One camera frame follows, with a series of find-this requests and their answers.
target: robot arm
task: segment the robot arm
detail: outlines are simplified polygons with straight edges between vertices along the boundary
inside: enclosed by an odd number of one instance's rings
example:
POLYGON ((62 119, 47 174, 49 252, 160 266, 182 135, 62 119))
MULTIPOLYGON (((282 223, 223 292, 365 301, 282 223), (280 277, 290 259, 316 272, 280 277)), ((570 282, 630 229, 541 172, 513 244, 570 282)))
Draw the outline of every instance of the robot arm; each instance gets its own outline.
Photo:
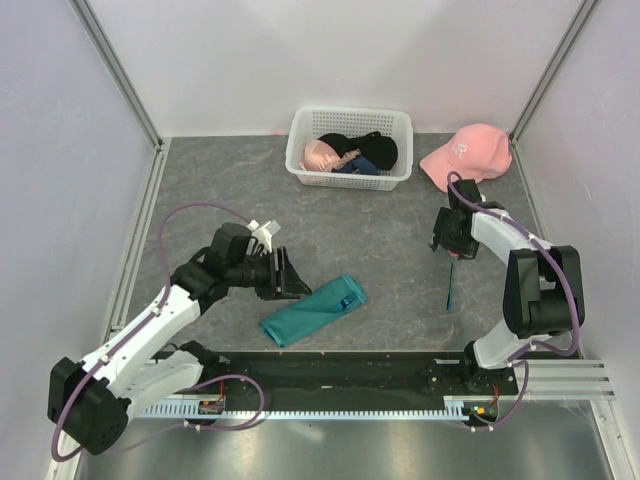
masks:
MULTIPOLYGON (((523 345, 571 330, 571 316, 557 275, 529 238, 503 221, 509 217, 504 207, 485 202, 473 180, 459 180, 454 187, 464 198, 493 211, 499 218, 471 210, 449 192, 450 208, 440 209, 431 248, 435 251, 440 245, 461 259, 473 259, 483 243, 507 266, 503 319, 465 349, 473 374, 479 369, 504 368, 523 345)), ((570 246, 556 247, 537 240, 567 277, 582 325, 584 300, 578 252, 570 246)))
POLYGON ((182 328, 224 298, 230 287, 254 288, 263 300, 295 299, 311 293, 289 261, 285 247, 272 247, 275 222, 259 226, 224 224, 211 246, 198 251, 171 276, 164 291, 116 337, 80 362, 60 360, 51 371, 48 416, 58 422, 62 409, 87 371, 104 363, 71 407, 63 429, 96 455, 113 445, 127 424, 147 407, 196 384, 208 363, 206 350, 196 342, 183 345, 167 360, 145 366, 182 328), (155 315, 139 331, 140 325, 155 315), (115 355, 114 345, 137 333, 115 355))

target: plastic laundry basket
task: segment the plastic laundry basket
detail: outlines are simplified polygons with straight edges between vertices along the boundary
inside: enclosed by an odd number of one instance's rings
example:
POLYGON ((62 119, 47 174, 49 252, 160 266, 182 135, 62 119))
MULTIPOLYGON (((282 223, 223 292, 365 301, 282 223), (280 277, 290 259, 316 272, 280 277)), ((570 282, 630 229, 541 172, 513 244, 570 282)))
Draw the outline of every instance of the plastic laundry basket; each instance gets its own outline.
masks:
POLYGON ((406 113, 368 108, 301 108, 293 119, 287 143, 286 167, 305 185, 390 191, 399 182, 409 178, 412 165, 413 128, 406 113), (359 137, 376 130, 393 138, 398 145, 398 161, 391 171, 372 176, 308 172, 300 168, 307 142, 325 133, 359 137))

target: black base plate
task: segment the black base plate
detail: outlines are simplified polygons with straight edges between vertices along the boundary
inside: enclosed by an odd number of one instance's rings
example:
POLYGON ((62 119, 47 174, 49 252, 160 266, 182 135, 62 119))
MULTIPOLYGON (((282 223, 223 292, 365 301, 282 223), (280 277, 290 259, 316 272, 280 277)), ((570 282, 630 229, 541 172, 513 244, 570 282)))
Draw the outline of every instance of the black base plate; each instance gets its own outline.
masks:
MULTIPOLYGON (((216 375, 243 374, 265 391, 266 411, 440 410, 447 395, 516 395, 513 371, 469 383, 463 352, 223 352, 216 375)), ((219 391, 213 386, 212 393, 219 391)), ((225 382, 228 410, 253 410, 255 389, 225 382)))

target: pink baseball cap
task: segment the pink baseball cap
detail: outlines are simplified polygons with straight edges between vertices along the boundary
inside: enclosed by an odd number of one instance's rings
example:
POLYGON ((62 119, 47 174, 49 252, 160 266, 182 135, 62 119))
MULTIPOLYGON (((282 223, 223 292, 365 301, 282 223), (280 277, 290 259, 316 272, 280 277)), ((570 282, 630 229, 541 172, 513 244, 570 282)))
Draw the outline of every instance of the pink baseball cap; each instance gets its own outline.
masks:
POLYGON ((458 172, 463 179, 481 182, 497 178, 511 165, 507 134, 490 125, 476 123, 463 127, 449 142, 420 162, 433 183, 447 191, 447 175, 458 172))

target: teal towel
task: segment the teal towel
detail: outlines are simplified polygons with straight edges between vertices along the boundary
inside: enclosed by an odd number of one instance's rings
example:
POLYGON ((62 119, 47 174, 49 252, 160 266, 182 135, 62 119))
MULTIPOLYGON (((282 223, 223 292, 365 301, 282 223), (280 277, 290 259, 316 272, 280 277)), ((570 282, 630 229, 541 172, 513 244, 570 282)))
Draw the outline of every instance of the teal towel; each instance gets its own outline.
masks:
POLYGON ((312 295, 271 315, 260 323, 262 332, 286 347, 352 312, 367 301, 358 282, 342 275, 312 295))

